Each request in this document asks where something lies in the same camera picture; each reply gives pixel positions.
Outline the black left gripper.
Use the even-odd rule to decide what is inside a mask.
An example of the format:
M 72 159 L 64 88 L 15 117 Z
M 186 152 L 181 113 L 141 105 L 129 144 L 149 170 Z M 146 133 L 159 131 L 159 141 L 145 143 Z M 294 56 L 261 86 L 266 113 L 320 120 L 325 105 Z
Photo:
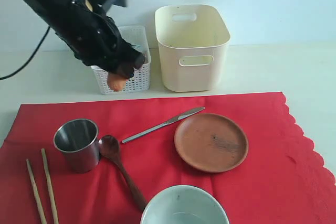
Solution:
M 144 53 L 126 42 L 111 18 L 98 7 L 90 11 L 85 0 L 23 0 L 86 66 L 115 73 L 124 79 L 134 76 L 146 61 Z

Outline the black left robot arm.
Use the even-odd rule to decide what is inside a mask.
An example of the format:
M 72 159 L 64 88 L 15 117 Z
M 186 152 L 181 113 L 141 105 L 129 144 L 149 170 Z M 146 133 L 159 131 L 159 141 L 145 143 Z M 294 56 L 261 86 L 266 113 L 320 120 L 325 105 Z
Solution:
M 145 62 L 143 53 L 126 42 L 114 20 L 111 6 L 126 0 L 23 0 L 41 17 L 86 66 L 129 79 Z

